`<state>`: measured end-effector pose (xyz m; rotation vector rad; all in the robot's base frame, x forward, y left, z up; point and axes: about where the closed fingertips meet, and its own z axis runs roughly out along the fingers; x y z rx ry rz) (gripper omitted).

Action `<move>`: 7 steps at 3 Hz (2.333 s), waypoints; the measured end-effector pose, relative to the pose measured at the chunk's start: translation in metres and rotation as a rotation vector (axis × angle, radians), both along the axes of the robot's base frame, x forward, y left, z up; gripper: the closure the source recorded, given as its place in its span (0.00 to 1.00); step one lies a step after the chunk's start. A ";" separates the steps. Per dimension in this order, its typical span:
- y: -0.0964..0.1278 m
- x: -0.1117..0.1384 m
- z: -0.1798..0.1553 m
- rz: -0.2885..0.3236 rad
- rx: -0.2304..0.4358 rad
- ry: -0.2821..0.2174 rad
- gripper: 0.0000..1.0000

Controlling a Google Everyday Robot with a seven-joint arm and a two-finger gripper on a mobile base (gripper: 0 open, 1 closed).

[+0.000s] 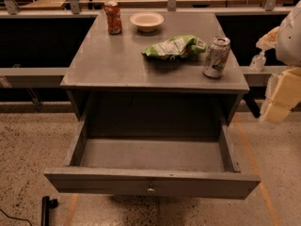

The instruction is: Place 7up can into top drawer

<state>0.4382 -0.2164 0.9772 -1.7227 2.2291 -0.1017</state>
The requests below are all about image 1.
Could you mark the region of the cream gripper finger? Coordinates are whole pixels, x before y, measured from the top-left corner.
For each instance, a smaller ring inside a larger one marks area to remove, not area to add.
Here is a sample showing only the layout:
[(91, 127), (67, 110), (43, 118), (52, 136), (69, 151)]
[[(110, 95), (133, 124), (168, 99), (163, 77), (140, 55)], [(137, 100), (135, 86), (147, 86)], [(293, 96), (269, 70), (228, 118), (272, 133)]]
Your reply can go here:
[(292, 67), (268, 80), (265, 100), (261, 105), (261, 121), (282, 123), (301, 102), (301, 68)]
[(277, 33), (278, 33), (279, 27), (275, 27), (272, 30), (270, 30), (267, 34), (262, 36), (256, 43), (256, 47), (260, 48), (263, 51), (267, 51), (270, 49), (274, 49), (276, 47), (276, 41), (277, 41)]

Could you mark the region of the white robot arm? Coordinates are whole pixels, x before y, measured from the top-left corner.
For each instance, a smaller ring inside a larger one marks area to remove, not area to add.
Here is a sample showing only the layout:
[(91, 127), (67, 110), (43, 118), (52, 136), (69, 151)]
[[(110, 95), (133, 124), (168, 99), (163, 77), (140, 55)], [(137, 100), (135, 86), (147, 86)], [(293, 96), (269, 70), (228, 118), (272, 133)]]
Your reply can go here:
[(284, 72), (270, 77), (261, 106), (262, 121), (280, 124), (301, 102), (301, 1), (256, 46), (263, 51), (274, 48), (277, 60), (288, 66)]

